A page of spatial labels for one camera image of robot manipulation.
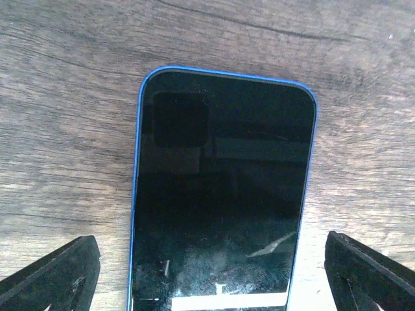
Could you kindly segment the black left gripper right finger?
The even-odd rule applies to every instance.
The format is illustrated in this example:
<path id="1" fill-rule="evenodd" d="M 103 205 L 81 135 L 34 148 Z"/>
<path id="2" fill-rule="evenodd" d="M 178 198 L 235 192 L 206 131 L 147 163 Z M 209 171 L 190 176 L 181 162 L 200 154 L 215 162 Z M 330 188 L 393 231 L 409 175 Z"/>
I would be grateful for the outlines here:
<path id="1" fill-rule="evenodd" d="M 337 310 L 414 310 L 414 271 L 330 231 L 324 268 Z"/>

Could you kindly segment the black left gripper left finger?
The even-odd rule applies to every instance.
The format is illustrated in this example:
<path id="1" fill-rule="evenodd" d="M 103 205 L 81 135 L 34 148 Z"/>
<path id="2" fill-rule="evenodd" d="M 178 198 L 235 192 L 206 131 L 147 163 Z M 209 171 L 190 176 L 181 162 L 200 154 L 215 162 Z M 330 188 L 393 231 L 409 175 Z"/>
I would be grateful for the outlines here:
<path id="1" fill-rule="evenodd" d="M 101 269 L 93 235 L 79 236 L 1 281 L 1 310 L 89 310 Z"/>

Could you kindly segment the blue black phone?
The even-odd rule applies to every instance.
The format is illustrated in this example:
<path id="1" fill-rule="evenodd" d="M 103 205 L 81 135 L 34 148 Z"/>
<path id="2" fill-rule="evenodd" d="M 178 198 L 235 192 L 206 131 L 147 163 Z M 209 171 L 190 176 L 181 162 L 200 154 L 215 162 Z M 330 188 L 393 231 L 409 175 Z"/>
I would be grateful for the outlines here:
<path id="1" fill-rule="evenodd" d="M 317 101 L 167 65 L 137 97 L 129 310 L 287 310 Z"/>

